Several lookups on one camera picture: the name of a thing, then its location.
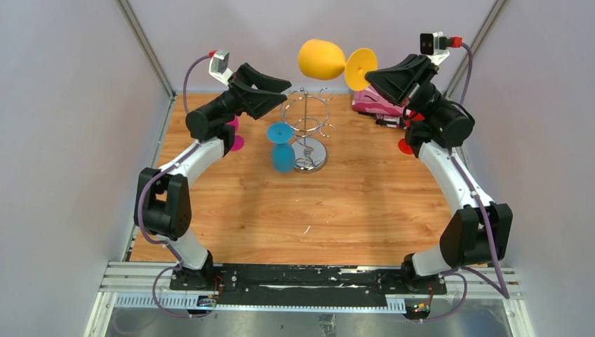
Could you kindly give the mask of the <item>red wine glass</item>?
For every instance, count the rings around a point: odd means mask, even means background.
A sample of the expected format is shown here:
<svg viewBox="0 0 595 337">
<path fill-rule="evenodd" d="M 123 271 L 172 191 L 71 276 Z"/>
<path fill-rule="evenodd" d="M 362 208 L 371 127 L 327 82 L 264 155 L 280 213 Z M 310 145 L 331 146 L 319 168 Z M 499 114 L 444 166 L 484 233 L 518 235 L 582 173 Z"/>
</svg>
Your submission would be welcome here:
<svg viewBox="0 0 595 337">
<path fill-rule="evenodd" d="M 413 121 L 420 121 L 423 119 L 424 119 L 424 117 L 419 112 L 407 110 L 407 111 L 403 111 L 403 115 L 400 118 L 399 125 L 401 126 L 401 128 L 403 130 L 407 131 L 410 128 L 411 123 Z M 398 148 L 404 154 L 408 154 L 408 155 L 413 154 L 413 149 L 407 140 L 407 135 L 404 135 L 403 138 L 399 141 Z"/>
</svg>

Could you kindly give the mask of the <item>blue wine glass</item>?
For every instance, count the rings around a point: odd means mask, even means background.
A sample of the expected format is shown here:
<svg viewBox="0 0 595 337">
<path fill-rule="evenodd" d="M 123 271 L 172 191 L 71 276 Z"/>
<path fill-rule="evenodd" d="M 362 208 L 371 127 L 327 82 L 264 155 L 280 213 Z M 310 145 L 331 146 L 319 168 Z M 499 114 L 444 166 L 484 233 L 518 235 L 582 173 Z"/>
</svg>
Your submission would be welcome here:
<svg viewBox="0 0 595 337">
<path fill-rule="evenodd" d="M 267 129 L 267 137 L 273 143 L 273 168 L 280 173 L 291 172 L 295 166 L 295 152 L 290 144 L 293 129 L 285 122 L 276 122 Z"/>
</svg>

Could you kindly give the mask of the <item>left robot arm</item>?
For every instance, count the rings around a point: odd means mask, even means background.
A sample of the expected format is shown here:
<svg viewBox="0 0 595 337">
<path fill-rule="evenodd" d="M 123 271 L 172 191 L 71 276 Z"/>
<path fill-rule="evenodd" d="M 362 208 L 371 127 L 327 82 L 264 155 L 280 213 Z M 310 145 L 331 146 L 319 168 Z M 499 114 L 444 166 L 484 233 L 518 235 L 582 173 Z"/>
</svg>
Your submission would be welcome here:
<svg viewBox="0 0 595 337">
<path fill-rule="evenodd" d="M 159 168 L 144 168 L 138 177 L 134 223 L 150 244 L 165 246 L 176 259 L 174 275 L 198 290 L 217 280 L 212 253 L 190 228 L 190 187 L 205 170 L 228 154 L 236 130 L 232 122 L 246 113 L 259 119 L 284 103 L 289 80 L 271 77 L 244 63 L 226 77 L 227 88 L 185 116 L 192 143 Z"/>
</svg>

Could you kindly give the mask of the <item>chrome wine glass rack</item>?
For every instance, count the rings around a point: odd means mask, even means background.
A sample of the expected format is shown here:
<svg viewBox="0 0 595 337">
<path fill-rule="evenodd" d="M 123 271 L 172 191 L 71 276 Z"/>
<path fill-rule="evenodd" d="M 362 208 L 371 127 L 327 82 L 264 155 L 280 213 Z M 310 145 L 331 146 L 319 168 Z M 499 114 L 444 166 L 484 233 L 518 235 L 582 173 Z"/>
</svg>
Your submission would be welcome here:
<svg viewBox="0 0 595 337">
<path fill-rule="evenodd" d="M 290 91 L 288 102 L 280 107 L 281 120 L 288 124 L 293 130 L 293 143 L 291 144 L 295 154 L 295 165 L 293 169 L 300 173 L 315 173 L 321 170 L 328 161 L 328 150 L 325 144 L 317 137 L 329 138 L 325 128 L 335 129 L 329 122 L 330 101 L 334 98 L 334 92 L 323 87 L 314 93 L 305 88 Z M 287 114 L 290 108 L 303 104 L 302 116 L 294 122 L 289 121 Z M 314 103 L 321 103 L 324 108 L 322 117 L 309 115 L 309 108 Z"/>
</svg>

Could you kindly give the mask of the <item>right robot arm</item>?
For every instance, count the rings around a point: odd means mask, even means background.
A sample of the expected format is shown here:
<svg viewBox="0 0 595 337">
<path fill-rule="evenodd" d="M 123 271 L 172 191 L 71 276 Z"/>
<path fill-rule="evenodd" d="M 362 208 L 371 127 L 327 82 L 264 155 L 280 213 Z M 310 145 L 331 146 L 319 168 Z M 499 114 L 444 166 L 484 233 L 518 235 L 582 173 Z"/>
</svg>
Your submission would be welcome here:
<svg viewBox="0 0 595 337">
<path fill-rule="evenodd" d="M 399 64 L 367 71 L 366 81 L 389 103 L 418 113 L 406 130 L 405 143 L 429 170 L 446 198 L 452 218 L 436 246 L 412 253 L 401 267 L 402 287 L 418 293 L 429 277 L 505 257 L 513 213 L 482 189 L 455 148 L 470 136 L 475 121 L 459 103 L 433 85 L 439 70 L 430 57 L 410 54 Z"/>
</svg>

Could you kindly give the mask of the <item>magenta wine glass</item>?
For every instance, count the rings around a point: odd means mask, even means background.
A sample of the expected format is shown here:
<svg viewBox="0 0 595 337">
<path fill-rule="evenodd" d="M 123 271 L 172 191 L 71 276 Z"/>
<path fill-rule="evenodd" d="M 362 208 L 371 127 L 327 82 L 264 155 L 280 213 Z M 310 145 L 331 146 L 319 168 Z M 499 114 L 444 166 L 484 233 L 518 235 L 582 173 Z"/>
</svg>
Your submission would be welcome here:
<svg viewBox="0 0 595 337">
<path fill-rule="evenodd" d="M 241 150 L 243 148 L 243 146 L 245 145 L 244 138 L 238 134 L 239 117 L 235 116 L 234 119 L 231 122 L 228 122 L 227 124 L 234 127 L 234 143 L 231 147 L 231 151 L 237 152 L 237 151 Z"/>
</svg>

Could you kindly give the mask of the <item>yellow wine glass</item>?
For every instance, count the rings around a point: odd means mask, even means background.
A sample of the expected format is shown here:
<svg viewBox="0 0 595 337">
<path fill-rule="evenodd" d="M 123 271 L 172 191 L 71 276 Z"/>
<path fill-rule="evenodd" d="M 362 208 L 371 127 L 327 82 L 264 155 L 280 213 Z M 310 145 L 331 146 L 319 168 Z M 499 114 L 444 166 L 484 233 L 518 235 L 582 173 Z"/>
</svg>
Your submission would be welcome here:
<svg viewBox="0 0 595 337">
<path fill-rule="evenodd" d="M 377 56 L 371 49 L 359 48 L 347 57 L 337 44 L 322 39 L 306 41 L 297 63 L 301 73 L 312 79 L 330 81 L 343 75 L 351 91 L 368 88 L 367 73 L 378 70 Z"/>
</svg>

